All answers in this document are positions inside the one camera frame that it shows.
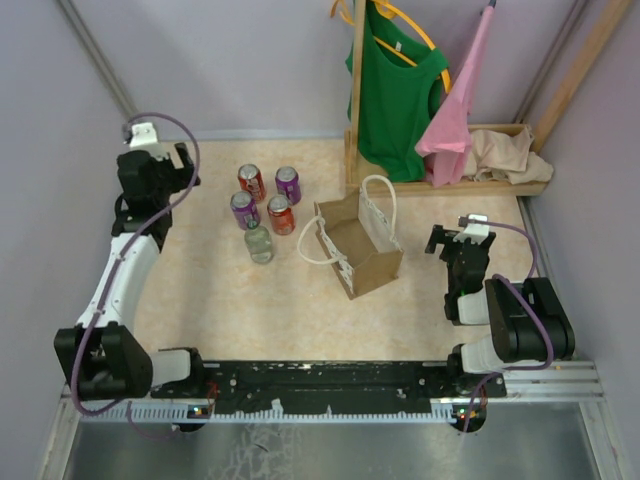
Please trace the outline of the red cola can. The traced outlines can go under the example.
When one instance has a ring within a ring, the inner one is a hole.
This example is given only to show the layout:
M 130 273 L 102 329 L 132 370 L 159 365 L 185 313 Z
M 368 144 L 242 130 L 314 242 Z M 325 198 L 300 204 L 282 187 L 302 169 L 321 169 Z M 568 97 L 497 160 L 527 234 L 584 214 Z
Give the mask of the red cola can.
M 237 178 L 242 190 L 261 203 L 266 198 L 266 187 L 261 170 L 255 164 L 244 164 L 238 169 Z

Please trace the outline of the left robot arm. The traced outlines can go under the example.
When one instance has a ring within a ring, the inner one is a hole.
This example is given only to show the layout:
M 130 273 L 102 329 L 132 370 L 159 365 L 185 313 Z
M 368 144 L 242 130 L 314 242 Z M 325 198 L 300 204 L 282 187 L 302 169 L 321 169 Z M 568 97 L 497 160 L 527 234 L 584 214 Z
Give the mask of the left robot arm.
M 57 331 L 54 350 L 73 399 L 120 401 L 142 398 L 152 388 L 152 356 L 131 328 L 146 279 L 173 225 L 172 196 L 199 185 L 196 165 L 183 143 L 168 152 L 150 147 L 118 156 L 121 193 L 114 203 L 108 260 L 96 291 L 71 328 Z

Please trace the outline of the purple soda can front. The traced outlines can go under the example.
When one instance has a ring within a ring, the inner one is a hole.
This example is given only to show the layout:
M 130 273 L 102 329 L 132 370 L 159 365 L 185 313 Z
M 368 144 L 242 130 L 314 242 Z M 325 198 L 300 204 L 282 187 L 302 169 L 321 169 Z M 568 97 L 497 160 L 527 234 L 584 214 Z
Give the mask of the purple soda can front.
M 247 230 L 250 224 L 259 225 L 261 217 L 253 196 L 244 190 L 231 196 L 230 208 L 240 229 Z

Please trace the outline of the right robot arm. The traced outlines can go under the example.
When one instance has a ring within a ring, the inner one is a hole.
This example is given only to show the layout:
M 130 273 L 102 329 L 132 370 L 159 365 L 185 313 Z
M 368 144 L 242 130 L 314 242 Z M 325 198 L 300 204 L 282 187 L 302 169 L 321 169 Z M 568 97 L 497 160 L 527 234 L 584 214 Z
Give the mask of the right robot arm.
M 482 383 L 482 374 L 507 370 L 544 369 L 556 360 L 569 360 L 575 352 L 575 333 L 546 277 L 535 277 L 537 247 L 529 242 L 532 268 L 514 283 L 501 274 L 488 278 L 490 247 L 496 239 L 493 222 L 469 217 L 459 231 L 432 227 L 425 247 L 447 267 L 444 313 L 455 326 L 487 326 L 483 338 L 460 344 L 447 358 L 448 387 L 470 395 Z

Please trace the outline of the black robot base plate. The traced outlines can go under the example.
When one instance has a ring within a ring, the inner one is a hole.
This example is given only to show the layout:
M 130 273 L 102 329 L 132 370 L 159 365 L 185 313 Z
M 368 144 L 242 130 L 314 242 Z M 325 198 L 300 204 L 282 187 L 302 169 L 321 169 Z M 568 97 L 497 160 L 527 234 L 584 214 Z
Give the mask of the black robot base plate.
M 154 399 L 196 399 L 223 413 L 265 409 L 278 399 L 290 413 L 427 413 L 433 400 L 468 399 L 481 374 L 455 376 L 444 361 L 200 362 L 185 380 L 151 392 Z

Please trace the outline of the green glass bottle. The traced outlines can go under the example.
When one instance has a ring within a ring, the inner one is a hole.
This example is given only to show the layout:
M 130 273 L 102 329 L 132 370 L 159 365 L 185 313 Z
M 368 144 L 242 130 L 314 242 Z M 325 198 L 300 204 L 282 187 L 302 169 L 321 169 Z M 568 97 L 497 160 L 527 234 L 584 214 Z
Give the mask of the green glass bottle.
M 247 223 L 244 243 L 250 258 L 257 264 L 268 264 L 274 256 L 272 239 L 269 231 L 256 220 Z

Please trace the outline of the red soda can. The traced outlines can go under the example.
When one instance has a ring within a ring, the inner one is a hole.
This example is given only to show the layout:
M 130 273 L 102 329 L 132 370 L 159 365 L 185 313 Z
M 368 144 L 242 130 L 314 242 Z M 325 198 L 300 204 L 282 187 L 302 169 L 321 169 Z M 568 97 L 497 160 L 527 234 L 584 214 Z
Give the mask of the red soda can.
M 278 235 L 289 235 L 295 229 L 295 218 L 289 200 L 284 195 L 273 196 L 267 205 L 273 231 Z

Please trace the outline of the purple soda can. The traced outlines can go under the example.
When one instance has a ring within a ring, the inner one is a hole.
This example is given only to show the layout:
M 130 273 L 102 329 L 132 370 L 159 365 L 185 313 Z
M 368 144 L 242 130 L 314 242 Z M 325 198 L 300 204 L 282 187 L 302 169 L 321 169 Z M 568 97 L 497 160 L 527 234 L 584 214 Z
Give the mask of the purple soda can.
M 280 167 L 275 174 L 275 184 L 278 193 L 286 197 L 291 205 L 297 205 L 301 201 L 299 175 L 293 167 Z
M 250 224 L 259 225 L 261 217 L 253 196 L 244 190 L 231 196 L 230 208 L 240 229 L 247 230 Z

